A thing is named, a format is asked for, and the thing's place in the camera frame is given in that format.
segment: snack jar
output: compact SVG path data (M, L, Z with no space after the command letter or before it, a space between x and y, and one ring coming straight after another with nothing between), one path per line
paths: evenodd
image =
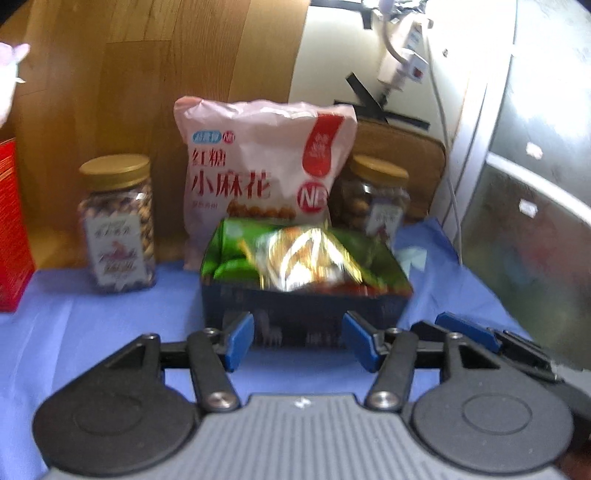
M107 155L80 167L89 192L78 205L89 267L105 292L154 285L150 159Z
M390 243L410 205L408 172L393 163L355 155L330 195L334 226L350 228Z

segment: jar label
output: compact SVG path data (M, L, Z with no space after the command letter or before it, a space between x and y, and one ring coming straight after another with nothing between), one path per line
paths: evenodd
M396 236L396 230L403 217L404 211L399 206L374 202L365 224L365 233L369 236L379 236L389 242Z
M85 229L99 286L122 290L135 283L147 283L138 215L88 218Z

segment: wood grain panel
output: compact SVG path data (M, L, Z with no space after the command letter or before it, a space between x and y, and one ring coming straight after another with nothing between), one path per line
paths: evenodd
M251 0L228 101L287 102L309 0Z
M47 220L57 230L76 228L83 196L78 167L96 155L100 74L114 6L115 0L62 0L57 16L44 135L54 184Z
M29 16L33 1L29 0L23 4L13 15L0 26L0 41L9 45L22 43L27 32Z
M228 100L249 5L250 0L183 0L171 49L175 91Z
M27 5L31 11L22 40L31 45L31 51L19 65L19 75L26 83L16 90L16 96L47 88L52 40L61 0L34 0Z
M98 155L150 154L169 48L167 41L106 46L99 86Z
M170 40L181 0L116 0L109 42Z
M101 154L152 160L159 258L184 239L187 150L172 114L183 95L287 101L306 0L29 0L0 41L27 40L8 124L39 267L82 262L78 174Z

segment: pink snack bag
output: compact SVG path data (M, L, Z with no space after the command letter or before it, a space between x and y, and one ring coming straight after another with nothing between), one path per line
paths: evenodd
M350 105L183 97L174 118L187 144L185 267L198 270L226 216L322 224L330 189L357 132Z

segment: blue cloth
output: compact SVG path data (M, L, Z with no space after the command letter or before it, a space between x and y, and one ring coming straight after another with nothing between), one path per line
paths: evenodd
M401 229L396 247L427 250L424 272L411 270L415 294L399 326L433 322L450 311L526 335L498 299L457 264L436 221ZM199 278L179 262L158 267L154 288L121 295L97 294L84 270L36 272L16 313L0 314L0 479L30 480L45 471L31 421L52 392L141 333L157 332L171 342L202 327ZM363 399L374 378L350 352L288 349L252 350L231 377L242 401L263 392L352 392ZM417 372L411 397L438 378L438 372ZM167 371L166 382L194 399L188 372Z

